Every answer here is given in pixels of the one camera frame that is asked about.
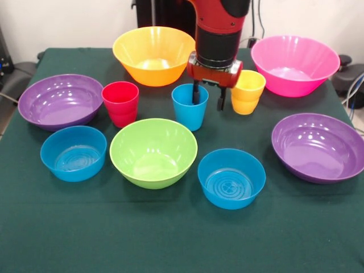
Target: cup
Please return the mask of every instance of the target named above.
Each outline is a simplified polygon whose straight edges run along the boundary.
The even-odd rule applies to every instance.
[[[266,79],[252,70],[242,70],[237,84],[231,89],[233,109],[240,115],[251,114],[258,105]]]
[[[182,84],[172,92],[173,108],[177,122],[187,127],[190,131],[196,131],[202,126],[209,99],[209,92],[203,86],[198,86],[200,102],[192,103],[193,84]]]
[[[109,117],[115,126],[123,128],[137,119],[139,89],[127,81],[112,82],[102,90]]]

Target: purple bowl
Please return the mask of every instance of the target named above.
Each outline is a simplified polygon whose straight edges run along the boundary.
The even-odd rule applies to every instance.
[[[348,124],[327,115],[303,113],[282,119],[272,132],[280,160],[296,176],[333,184],[364,169],[364,140]]]
[[[19,99],[21,116],[48,131],[91,121],[102,105],[103,86],[84,75],[64,74],[29,86]]]

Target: yellow cup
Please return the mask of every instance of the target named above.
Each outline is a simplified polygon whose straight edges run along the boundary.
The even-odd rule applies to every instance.
[[[231,89],[233,109],[240,115],[251,114],[258,105],[260,96],[266,86],[266,79],[252,70],[242,70],[238,82]]]

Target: pink bowl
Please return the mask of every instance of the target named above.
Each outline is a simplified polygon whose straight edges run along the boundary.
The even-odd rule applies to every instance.
[[[255,44],[251,57],[266,87],[285,97],[313,92],[340,66],[338,55],[327,45],[299,36],[272,36]]]

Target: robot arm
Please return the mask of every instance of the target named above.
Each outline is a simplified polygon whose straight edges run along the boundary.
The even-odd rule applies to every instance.
[[[242,63],[236,60],[250,0],[189,0],[196,11],[196,51],[187,72],[194,79],[193,102],[199,101],[198,83],[221,88],[217,109],[224,109],[226,88],[238,81]]]

